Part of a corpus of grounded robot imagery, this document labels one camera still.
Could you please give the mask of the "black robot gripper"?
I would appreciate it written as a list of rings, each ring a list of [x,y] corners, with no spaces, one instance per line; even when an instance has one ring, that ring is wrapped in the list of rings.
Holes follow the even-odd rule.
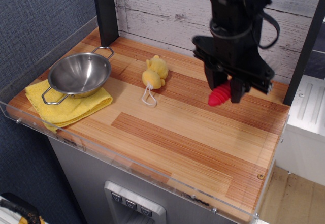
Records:
[[[211,36],[195,36],[194,56],[204,63],[211,90],[228,81],[231,76],[231,102],[239,103],[253,87],[265,94],[273,88],[275,75],[261,58],[264,7],[271,0],[210,0]]]

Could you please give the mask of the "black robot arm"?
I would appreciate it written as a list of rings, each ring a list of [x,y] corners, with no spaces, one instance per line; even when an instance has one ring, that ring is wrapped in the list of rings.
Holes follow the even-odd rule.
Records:
[[[230,100],[239,103],[242,96],[255,88],[268,94],[272,88],[273,69],[262,59],[259,49],[268,49],[278,40],[261,45],[263,21],[280,33],[277,21],[264,12],[271,0],[210,0],[211,36],[195,36],[194,56],[204,63],[212,90],[209,106]]]

